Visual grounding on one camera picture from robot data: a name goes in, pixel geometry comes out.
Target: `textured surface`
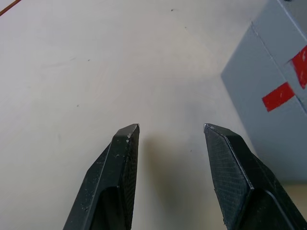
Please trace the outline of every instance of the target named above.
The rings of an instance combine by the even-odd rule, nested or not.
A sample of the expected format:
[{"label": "textured surface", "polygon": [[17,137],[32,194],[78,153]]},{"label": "textured surface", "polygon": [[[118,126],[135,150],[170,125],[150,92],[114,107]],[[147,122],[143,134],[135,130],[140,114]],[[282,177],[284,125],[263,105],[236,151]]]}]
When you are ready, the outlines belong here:
[{"label": "textured surface", "polygon": [[248,193],[248,184],[226,140],[205,129],[214,189],[219,200],[224,223],[233,229]]},{"label": "textured surface", "polygon": [[126,156],[125,168],[122,174],[122,196],[123,196],[123,211],[126,221],[126,229],[130,230],[132,225],[132,216],[135,198],[135,185],[138,169],[138,144],[139,135],[135,134],[129,141],[128,154]]}]

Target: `white table surface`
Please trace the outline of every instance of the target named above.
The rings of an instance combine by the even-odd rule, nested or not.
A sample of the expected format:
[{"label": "white table surface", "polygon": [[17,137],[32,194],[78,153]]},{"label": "white table surface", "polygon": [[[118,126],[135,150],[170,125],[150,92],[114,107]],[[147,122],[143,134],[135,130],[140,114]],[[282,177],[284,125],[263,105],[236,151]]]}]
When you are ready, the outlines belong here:
[{"label": "white table surface", "polygon": [[225,229],[202,129],[252,148],[220,73],[264,2],[22,0],[1,16],[0,229],[62,229],[87,169],[132,123],[132,229]]}]

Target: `gray box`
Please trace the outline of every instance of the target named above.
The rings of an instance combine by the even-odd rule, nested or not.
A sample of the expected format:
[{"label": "gray box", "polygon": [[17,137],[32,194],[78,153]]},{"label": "gray box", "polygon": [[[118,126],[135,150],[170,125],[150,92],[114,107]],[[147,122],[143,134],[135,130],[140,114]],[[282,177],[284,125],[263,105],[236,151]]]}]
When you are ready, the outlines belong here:
[{"label": "gray box", "polygon": [[[283,182],[307,182],[307,89],[291,62],[307,45],[304,29],[307,1],[270,0],[222,73],[257,155]],[[285,82],[295,96],[268,112],[262,98]]]}]

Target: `red tape strip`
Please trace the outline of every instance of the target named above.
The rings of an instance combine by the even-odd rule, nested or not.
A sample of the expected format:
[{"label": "red tape strip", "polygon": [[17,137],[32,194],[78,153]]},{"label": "red tape strip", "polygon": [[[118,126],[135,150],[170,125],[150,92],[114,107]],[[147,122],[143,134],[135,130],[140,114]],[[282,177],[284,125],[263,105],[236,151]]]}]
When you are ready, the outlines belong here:
[{"label": "red tape strip", "polygon": [[14,2],[12,2],[10,5],[8,5],[7,7],[5,7],[2,11],[0,11],[0,16],[2,16],[5,12],[7,12],[10,8],[12,8],[14,5],[16,5],[17,3],[19,3],[21,0],[15,0]]},{"label": "red tape strip", "polygon": [[307,46],[304,47],[293,59],[292,63],[296,71],[299,84],[304,89],[307,85]]},{"label": "red tape strip", "polygon": [[289,83],[285,82],[277,89],[263,97],[262,101],[269,112],[289,101],[292,97],[294,97],[294,95],[295,94]]}]

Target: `red tape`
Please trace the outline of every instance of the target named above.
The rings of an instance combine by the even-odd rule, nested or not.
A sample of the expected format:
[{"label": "red tape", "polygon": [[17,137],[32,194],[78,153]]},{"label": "red tape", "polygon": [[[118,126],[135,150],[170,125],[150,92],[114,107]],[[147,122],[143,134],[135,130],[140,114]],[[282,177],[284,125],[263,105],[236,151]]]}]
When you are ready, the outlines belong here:
[{"label": "red tape", "polygon": [[307,85],[307,46],[305,46],[293,59],[292,63],[296,71],[299,84],[304,89]]},{"label": "red tape", "polygon": [[289,101],[292,97],[294,97],[294,95],[295,94],[289,83],[285,82],[277,89],[263,97],[262,101],[269,112]]}]

